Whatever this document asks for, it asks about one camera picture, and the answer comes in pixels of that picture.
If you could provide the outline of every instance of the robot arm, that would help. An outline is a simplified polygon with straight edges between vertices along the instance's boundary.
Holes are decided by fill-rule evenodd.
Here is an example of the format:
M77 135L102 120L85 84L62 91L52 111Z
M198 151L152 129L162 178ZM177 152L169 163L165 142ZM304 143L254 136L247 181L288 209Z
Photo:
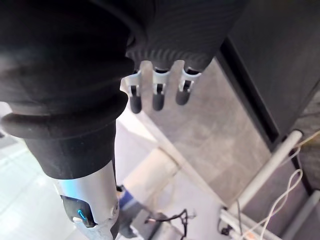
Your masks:
M118 233L115 121L128 99L121 78L134 69L128 38L87 0L0 2L0 101L13 111L3 128L25 140L89 239Z
M118 232L114 142L128 101L121 78L136 70L126 83L138 113L138 64L152 61L159 111L171 65L184 60L176 102L186 104L246 2L0 1L0 101L13 111L1 119L3 129L25 140L89 239L111 240ZM130 6L142 28L125 14Z

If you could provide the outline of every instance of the blue led light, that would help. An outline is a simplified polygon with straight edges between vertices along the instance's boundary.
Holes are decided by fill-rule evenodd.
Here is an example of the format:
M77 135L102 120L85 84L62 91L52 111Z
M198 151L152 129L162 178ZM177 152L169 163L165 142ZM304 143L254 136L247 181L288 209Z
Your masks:
M80 215L80 217L83 219L83 220L87 220L86 216L84 215L84 213L79 209L78 210L78 214Z

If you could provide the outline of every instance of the metal rod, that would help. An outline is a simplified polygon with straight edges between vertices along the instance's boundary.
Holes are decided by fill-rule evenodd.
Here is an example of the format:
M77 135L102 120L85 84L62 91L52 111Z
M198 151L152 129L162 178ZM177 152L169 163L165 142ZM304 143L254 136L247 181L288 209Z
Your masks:
M275 150L269 161L260 169L258 174L243 190L241 195L238 197L240 210L242 211L248 202L255 196L259 189L265 184L271 174L277 169L280 163L288 156L290 151L295 147L297 142L302 137L302 133L298 130L294 130L286 138L286 140ZM238 205L235 201L228 211L234 216L237 215Z

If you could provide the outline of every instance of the black fingertip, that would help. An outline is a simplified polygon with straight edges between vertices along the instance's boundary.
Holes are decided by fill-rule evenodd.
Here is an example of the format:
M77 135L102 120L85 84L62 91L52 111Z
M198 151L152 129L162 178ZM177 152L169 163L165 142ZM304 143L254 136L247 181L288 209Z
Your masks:
M175 95L175 102L178 105L185 105L190 98L190 93L187 91L177 91Z
M160 111L165 105L165 95L163 94L153 94L152 107L155 111Z
M140 113L142 109L141 96L131 96L130 107L134 114Z

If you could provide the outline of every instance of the black cabinet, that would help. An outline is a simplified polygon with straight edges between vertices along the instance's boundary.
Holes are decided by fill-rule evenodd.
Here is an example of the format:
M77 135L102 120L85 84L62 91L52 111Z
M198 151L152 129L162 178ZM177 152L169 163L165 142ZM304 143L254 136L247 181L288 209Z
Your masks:
M251 0L217 58L272 149L320 80L320 1Z

